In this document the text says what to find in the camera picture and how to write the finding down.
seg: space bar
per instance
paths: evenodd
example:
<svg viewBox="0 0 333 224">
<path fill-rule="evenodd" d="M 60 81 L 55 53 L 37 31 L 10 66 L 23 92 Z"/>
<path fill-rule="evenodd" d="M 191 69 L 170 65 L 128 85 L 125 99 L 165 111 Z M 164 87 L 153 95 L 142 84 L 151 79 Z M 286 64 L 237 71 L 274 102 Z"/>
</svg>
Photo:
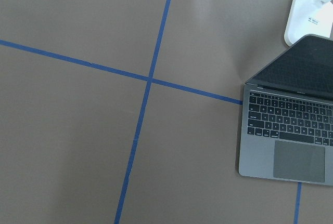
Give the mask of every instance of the space bar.
<svg viewBox="0 0 333 224">
<path fill-rule="evenodd" d="M 280 131 L 280 139 L 297 141 L 297 142 L 308 142 L 308 143 L 313 143 L 314 141 L 313 137 L 310 136 L 281 132 L 281 131 Z"/>
</svg>

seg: white plastic object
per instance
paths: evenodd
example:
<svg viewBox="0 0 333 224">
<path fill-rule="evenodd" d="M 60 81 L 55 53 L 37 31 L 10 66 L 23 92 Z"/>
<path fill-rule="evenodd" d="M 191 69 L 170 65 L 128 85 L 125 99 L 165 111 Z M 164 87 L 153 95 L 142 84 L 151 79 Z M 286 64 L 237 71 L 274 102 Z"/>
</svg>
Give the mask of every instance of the white plastic object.
<svg viewBox="0 0 333 224">
<path fill-rule="evenodd" d="M 333 24 L 331 0 L 292 0 L 285 31 L 285 41 L 291 46 L 307 34 L 330 37 Z"/>
</svg>

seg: laptop screen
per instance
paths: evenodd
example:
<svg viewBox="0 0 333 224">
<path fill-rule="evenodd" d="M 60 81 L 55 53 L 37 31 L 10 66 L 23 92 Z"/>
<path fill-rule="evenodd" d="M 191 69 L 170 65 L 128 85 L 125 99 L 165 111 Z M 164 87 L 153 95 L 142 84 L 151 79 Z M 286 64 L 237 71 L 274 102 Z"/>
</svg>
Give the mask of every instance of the laptop screen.
<svg viewBox="0 0 333 224">
<path fill-rule="evenodd" d="M 308 35 L 247 83 L 333 100 L 333 40 Z"/>
</svg>

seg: laptop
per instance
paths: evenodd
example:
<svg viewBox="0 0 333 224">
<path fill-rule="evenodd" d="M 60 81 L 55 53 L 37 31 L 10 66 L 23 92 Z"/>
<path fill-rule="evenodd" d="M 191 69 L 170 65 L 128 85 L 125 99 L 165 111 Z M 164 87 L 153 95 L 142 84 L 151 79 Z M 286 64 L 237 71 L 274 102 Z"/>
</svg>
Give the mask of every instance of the laptop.
<svg viewBox="0 0 333 224">
<path fill-rule="evenodd" d="M 333 186 L 333 40 L 306 35 L 246 82 L 238 171 Z"/>
</svg>

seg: floor tile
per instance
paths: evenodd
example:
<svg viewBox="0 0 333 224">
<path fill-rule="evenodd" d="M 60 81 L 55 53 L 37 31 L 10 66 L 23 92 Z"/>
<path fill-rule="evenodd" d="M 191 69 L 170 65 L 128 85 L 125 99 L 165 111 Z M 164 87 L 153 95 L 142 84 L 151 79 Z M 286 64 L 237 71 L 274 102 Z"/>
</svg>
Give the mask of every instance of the floor tile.
<svg viewBox="0 0 333 224">
<path fill-rule="evenodd" d="M 292 223 L 296 183 L 236 170 L 240 110 L 153 85 L 120 223 Z"/>
<path fill-rule="evenodd" d="M 0 223 L 112 223 L 145 82 L 0 54 Z"/>
<path fill-rule="evenodd" d="M 332 187 L 302 184 L 299 224 L 333 223 Z"/>
<path fill-rule="evenodd" d="M 172 0 L 155 78 L 240 99 L 287 46 L 292 0 Z"/>
<path fill-rule="evenodd" d="M 165 0 L 0 0 L 0 38 L 147 75 Z"/>
</svg>

